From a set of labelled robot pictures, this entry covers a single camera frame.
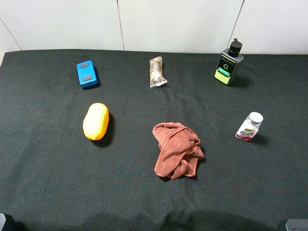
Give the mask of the red-brown cloth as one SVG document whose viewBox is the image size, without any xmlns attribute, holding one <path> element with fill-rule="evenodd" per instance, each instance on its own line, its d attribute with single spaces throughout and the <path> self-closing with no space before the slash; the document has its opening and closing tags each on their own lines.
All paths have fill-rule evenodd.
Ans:
<svg viewBox="0 0 308 231">
<path fill-rule="evenodd" d="M 154 126 L 153 135 L 160 149 L 156 175 L 173 180 L 196 175 L 197 163 L 205 156 L 195 132 L 179 122 L 164 122 Z"/>
</svg>

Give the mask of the brown snack packet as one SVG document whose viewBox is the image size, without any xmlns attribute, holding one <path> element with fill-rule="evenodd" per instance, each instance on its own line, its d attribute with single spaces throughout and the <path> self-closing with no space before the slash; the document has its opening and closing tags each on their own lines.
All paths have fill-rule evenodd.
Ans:
<svg viewBox="0 0 308 231">
<path fill-rule="evenodd" d="M 167 84 L 167 80 L 163 76 L 163 59 L 161 56 L 155 57 L 149 61 L 150 63 L 150 88 L 160 87 Z"/>
</svg>

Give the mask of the yellow mango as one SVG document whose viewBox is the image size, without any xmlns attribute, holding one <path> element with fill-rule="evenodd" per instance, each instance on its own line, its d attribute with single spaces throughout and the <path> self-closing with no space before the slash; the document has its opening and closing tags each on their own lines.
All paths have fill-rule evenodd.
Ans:
<svg viewBox="0 0 308 231">
<path fill-rule="evenodd" d="M 92 104 L 83 121 L 84 135 L 92 141 L 103 138 L 109 123 L 109 110 L 103 103 Z"/>
</svg>

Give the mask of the blue rectangular box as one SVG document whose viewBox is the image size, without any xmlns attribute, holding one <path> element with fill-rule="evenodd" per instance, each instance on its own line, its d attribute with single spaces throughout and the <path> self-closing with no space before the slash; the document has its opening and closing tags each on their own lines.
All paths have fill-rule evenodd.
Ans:
<svg viewBox="0 0 308 231">
<path fill-rule="evenodd" d="M 85 89 L 97 85 L 98 78 L 91 60 L 76 65 L 80 86 Z"/>
</svg>

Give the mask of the dark bottle green label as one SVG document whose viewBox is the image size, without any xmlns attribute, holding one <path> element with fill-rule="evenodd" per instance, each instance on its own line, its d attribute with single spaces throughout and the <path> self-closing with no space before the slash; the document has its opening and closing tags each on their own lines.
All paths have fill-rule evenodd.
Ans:
<svg viewBox="0 0 308 231">
<path fill-rule="evenodd" d="M 237 77 L 239 64 L 244 60 L 240 54 L 242 43 L 235 38 L 229 48 L 223 50 L 219 56 L 214 78 L 224 85 L 230 85 Z"/>
</svg>

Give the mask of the small white-capped jar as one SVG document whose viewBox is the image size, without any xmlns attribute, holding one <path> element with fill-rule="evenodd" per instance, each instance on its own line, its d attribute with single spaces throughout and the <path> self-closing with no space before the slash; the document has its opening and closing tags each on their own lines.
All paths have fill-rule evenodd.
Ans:
<svg viewBox="0 0 308 231">
<path fill-rule="evenodd" d="M 258 133 L 262 122 L 263 116 L 260 113 L 251 112 L 236 132 L 235 137 L 243 141 L 252 140 Z"/>
</svg>

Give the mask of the black table cloth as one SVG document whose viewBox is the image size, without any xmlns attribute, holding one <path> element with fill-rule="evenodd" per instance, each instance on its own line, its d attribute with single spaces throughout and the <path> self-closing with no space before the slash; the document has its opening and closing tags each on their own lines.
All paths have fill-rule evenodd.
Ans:
<svg viewBox="0 0 308 231">
<path fill-rule="evenodd" d="M 151 89 L 156 53 L 16 51 L 0 66 L 0 211 L 18 231 L 275 231 L 308 217 L 308 58 L 246 55 L 231 86 L 218 55 L 163 53 L 167 84 Z M 97 85 L 83 89 L 78 63 Z M 98 141 L 89 107 L 109 110 Z M 250 141 L 235 137 L 251 112 Z M 194 177 L 154 171 L 159 123 L 200 139 Z"/>
</svg>

